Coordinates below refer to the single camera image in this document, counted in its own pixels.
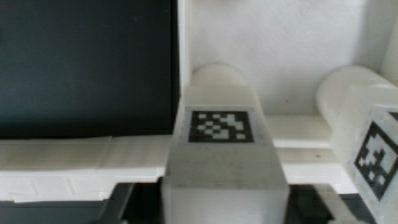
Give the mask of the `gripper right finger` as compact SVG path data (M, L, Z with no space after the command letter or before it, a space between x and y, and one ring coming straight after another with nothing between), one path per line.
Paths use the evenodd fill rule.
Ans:
M332 220L326 222L326 224L367 224L355 218L332 186L328 184L314 184L312 187L332 214Z

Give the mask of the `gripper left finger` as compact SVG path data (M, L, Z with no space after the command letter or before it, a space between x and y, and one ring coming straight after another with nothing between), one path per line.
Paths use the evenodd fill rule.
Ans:
M129 195L133 191L133 185L129 183L118 183L113 188L113 192L106 201L104 209L101 212L97 224L124 224L122 219L124 210L129 201Z

